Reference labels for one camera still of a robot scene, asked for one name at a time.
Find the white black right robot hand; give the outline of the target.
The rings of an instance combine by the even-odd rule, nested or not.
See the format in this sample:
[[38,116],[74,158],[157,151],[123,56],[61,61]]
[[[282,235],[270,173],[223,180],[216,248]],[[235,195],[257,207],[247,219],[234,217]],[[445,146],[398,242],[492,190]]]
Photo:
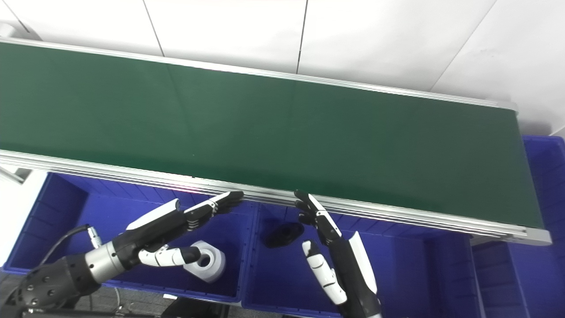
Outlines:
[[313,226],[319,241],[327,247],[333,268],[315,240],[305,240],[302,251],[317,283],[343,318],[381,318],[383,308],[378,297],[373,266],[361,234],[343,237],[329,212],[313,195],[295,190],[299,221]]

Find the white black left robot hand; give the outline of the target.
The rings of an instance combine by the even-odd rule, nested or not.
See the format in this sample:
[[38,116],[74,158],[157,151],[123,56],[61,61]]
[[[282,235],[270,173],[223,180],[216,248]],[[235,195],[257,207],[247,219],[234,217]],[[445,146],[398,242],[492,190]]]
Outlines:
[[188,209],[182,209],[179,199],[174,199],[130,223],[113,238],[110,255],[117,257],[125,270],[139,264],[164,267],[197,262],[202,255],[198,247],[168,248],[168,243],[196,231],[214,216],[229,213],[243,197],[242,191],[230,191]]

